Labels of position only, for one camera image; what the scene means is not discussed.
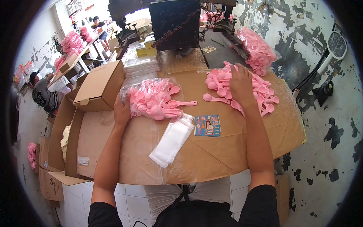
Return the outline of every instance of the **hand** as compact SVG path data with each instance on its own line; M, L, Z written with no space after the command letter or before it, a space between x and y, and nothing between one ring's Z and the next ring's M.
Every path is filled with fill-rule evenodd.
M130 120L130 96L126 96L125 105L121 102L120 93L117 94L117 98L114 104L115 115L115 127L126 127L127 122Z
M236 63L238 73L233 65L231 65L232 79L229 82L229 89L233 96L243 109L249 105L257 105L253 96L252 73L243 65Z

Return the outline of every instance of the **person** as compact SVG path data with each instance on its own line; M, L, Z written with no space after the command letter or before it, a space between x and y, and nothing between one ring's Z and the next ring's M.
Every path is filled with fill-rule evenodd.
M91 28L96 30L96 28L100 28L100 27L104 26L105 24L110 24L111 22L112 21L106 21L106 23L105 23L104 21L99 21L98 16L95 16L93 18L94 25L92 25ZM110 49L109 43L107 41L107 31L104 31L101 34L101 36L99 37L99 39L101 40L101 44L102 44L103 48L107 52Z
M207 130L213 130L213 125L211 124L211 122L210 121L206 121L205 122L205 125L206 125L206 128L207 128Z
M64 94L62 92L50 92L47 88L50 80L54 77L53 73L48 73L43 79L39 79L37 72L32 72L30 74L29 81L32 84L33 92L32 97L36 104L44 108L47 113L57 110L59 104L61 103Z
M241 105L246 117L247 162L251 183L238 221L229 211L230 178L199 182L193 192L183 185L144 186L155 227L169 226L279 226L273 156L253 96L252 75L236 64L230 83L233 98ZM94 173L89 226L122 226L114 190L118 179L118 163L122 134L130 119L129 98L123 105L118 96L114 104L115 125L99 157Z

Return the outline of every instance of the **box label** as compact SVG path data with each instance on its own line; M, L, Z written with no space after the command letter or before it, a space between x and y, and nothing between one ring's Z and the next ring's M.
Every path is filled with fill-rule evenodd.
M88 166L88 161L89 161L89 158L88 157L78 156L78 164L79 165L86 165L86 166Z

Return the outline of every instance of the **black shirt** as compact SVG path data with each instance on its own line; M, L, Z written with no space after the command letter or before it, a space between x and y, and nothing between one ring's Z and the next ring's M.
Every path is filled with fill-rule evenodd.
M279 226L276 189L271 185L260 185L248 193L239 221L231 217L228 203L191 203L180 202L175 209L168 207L158 216L154 226ZM103 202L91 204L88 223L89 227L122 226L116 208Z
M95 29L95 28L100 28L100 27L102 27L102 26L104 26L105 25L105 22L104 21L100 21L99 23L98 23L98 25L94 25L94 26L92 26L91 28L93 28L93 29Z

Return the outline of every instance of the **white pants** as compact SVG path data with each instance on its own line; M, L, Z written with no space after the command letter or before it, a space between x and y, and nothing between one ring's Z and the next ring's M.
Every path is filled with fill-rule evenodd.
M178 185L152 185L144 186L147 200L151 210L151 224L174 200L180 196L183 190ZM230 177L224 177L213 181L199 182L190 193L190 200L203 200L208 202L227 202L231 204L229 197Z

